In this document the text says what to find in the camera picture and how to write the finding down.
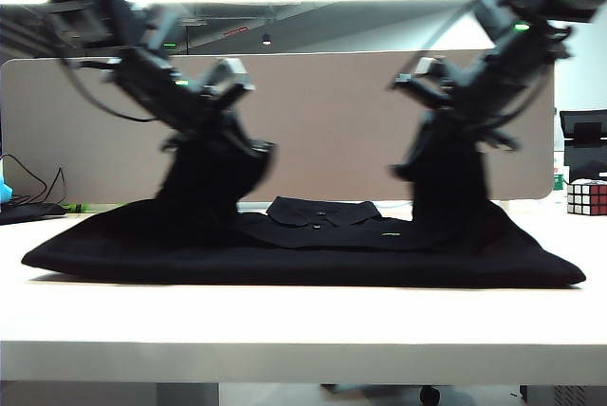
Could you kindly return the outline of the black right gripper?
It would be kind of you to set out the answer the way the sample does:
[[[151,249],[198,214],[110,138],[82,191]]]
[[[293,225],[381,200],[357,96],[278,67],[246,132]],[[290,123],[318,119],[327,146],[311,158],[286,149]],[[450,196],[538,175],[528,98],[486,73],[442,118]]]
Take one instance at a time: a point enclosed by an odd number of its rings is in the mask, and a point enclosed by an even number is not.
[[[501,128],[516,119],[529,105],[512,104],[532,84],[534,72],[521,71],[498,53],[489,52],[462,69],[444,57],[423,57],[416,64],[416,77],[438,85],[424,84],[419,99],[431,111],[419,130],[420,139],[440,140],[452,135],[483,140],[502,151],[518,151],[519,142]],[[416,141],[402,160],[389,166],[390,173],[405,182],[416,182],[423,169],[424,146]]]

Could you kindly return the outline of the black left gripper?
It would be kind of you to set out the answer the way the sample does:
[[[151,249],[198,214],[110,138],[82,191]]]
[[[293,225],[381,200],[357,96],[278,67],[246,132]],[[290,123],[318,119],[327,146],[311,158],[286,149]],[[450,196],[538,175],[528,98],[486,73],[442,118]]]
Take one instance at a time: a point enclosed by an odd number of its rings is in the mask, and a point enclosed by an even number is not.
[[[115,84],[135,102],[178,133],[166,138],[161,152],[175,151],[189,140],[238,145],[238,161],[267,163],[276,144],[249,138],[233,106],[255,89],[238,58],[216,59],[199,79],[186,77],[165,59],[141,47],[124,51],[114,65]]]

